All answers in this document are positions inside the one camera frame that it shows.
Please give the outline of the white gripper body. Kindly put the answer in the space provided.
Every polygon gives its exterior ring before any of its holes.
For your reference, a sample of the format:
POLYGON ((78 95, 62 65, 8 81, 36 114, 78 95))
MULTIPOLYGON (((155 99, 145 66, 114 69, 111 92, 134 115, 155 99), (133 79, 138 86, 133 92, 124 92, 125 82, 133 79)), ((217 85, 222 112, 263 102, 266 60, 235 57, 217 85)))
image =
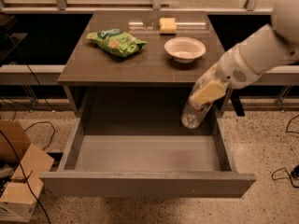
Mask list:
POLYGON ((217 62, 216 78, 226 82, 233 90, 241 90, 254 82, 262 75, 257 74, 246 62, 239 45, 226 51, 217 62))

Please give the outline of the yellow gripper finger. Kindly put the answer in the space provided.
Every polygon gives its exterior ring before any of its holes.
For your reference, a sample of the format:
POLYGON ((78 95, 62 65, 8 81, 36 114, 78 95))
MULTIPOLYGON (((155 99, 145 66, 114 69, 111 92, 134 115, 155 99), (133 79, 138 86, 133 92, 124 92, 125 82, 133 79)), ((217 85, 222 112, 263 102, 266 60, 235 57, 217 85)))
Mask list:
POLYGON ((212 104, 226 93, 228 84, 218 79, 208 81, 206 85, 197 90, 190 98, 195 105, 212 104))

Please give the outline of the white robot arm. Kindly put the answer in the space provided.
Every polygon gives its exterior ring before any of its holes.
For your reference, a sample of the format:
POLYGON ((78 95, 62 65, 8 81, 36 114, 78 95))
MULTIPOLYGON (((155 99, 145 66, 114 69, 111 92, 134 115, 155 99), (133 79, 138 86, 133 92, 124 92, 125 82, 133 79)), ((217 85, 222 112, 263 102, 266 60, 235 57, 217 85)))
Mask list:
POLYGON ((299 0, 277 0, 271 22, 235 44, 196 80, 189 103, 211 105, 227 89, 240 90, 270 69, 298 61, 299 0))

